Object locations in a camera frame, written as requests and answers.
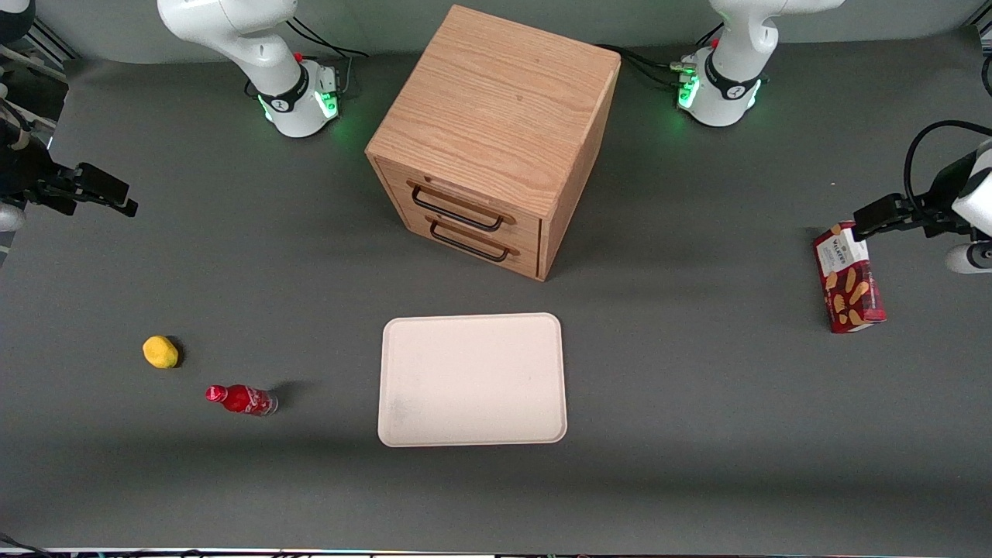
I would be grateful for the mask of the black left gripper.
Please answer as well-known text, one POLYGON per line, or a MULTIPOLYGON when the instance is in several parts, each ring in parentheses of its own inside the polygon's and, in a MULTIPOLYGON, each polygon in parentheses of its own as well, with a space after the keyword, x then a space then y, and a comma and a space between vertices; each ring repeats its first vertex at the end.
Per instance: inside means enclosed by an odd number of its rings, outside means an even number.
POLYGON ((943 233, 978 237, 977 230, 952 209, 953 202, 970 179, 971 170, 977 161, 977 152, 972 151, 940 170, 927 193, 921 195, 916 195, 911 186, 914 156, 913 151, 908 152, 904 160, 904 196, 884 195, 854 211, 854 236, 870 238, 882 233, 907 232, 921 227, 927 237, 936 237, 943 233))

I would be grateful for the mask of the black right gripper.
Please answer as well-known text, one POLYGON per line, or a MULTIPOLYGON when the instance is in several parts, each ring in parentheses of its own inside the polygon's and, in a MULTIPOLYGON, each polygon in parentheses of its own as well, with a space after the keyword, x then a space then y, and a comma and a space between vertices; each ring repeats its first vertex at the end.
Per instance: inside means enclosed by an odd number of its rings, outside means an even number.
POLYGON ((54 163, 43 143, 14 124, 2 125, 1 144, 3 205, 42 205, 72 216, 79 204, 96 204, 127 218, 137 215, 139 204, 129 198, 128 184, 112 174, 89 163, 78 164, 75 172, 54 163))

